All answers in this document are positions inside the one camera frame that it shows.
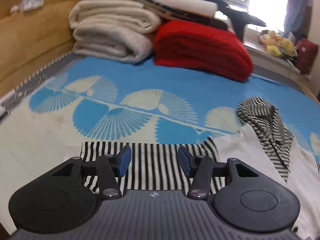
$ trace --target circular pad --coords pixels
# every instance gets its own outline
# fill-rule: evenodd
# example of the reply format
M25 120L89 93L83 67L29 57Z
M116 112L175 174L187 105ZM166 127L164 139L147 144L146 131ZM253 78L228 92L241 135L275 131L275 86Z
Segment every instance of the circular pad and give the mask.
M9 201L17 225L36 233L58 233L89 220L97 200L86 187L65 177L34 180L16 191Z
M252 211L268 211L273 209L277 203L277 198L263 190L250 190L240 197L241 204Z
M297 197L267 178L241 178L222 188L213 200L217 214L239 229L272 233L293 226L300 211Z

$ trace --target bed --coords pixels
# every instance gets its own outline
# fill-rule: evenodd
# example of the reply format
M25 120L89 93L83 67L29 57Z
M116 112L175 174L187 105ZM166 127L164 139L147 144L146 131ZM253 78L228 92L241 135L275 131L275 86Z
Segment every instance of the bed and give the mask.
M201 143L235 133L235 110L247 97L277 105L299 144L320 158L319 105L283 75L256 65L241 83L155 66L152 58L131 65L80 57L70 52L67 21L78 0L45 0L44 8L12 17L9 2L19 0L0 1L8 4L0 12L8 30L0 34L0 94L15 89L2 102L10 114L0 124L0 222L9 233L15 230L7 209L12 193L79 156L85 142Z

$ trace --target curtain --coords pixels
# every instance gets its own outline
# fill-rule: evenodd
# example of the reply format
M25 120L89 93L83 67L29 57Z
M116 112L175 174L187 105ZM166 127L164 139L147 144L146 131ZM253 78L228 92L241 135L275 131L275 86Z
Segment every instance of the curtain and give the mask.
M284 19L284 32L297 32L301 29L306 14L308 0L288 0Z

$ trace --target black and white striped cloth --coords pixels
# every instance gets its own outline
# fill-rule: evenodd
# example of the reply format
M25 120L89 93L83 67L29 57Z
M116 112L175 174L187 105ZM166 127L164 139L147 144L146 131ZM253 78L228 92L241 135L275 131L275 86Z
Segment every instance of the black and white striped cloth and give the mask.
M104 154L117 154L125 145L132 150L132 160L124 177L117 179L121 192L127 189L175 190L188 192L192 179L187 179L177 160L177 150L185 146L192 155L206 155L217 161L217 149L211 137L202 144L146 144L122 142L85 142L81 150L83 161L94 161ZM210 193L222 188L224 178L213 178ZM99 193L97 176L88 176L84 185Z
M284 125L277 107L262 98L250 97L239 104L237 115L243 124L252 126L264 152L281 177L287 181L289 151L294 137Z

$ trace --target wall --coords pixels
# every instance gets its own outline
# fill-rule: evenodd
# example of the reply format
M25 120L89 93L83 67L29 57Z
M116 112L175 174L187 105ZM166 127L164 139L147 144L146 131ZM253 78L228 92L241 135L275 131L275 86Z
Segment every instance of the wall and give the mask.
M320 45L320 0L313 0L312 17L308 39ZM313 65L312 71L310 73L311 80L308 84L310 90L318 95L320 91L320 50L316 57L315 63Z

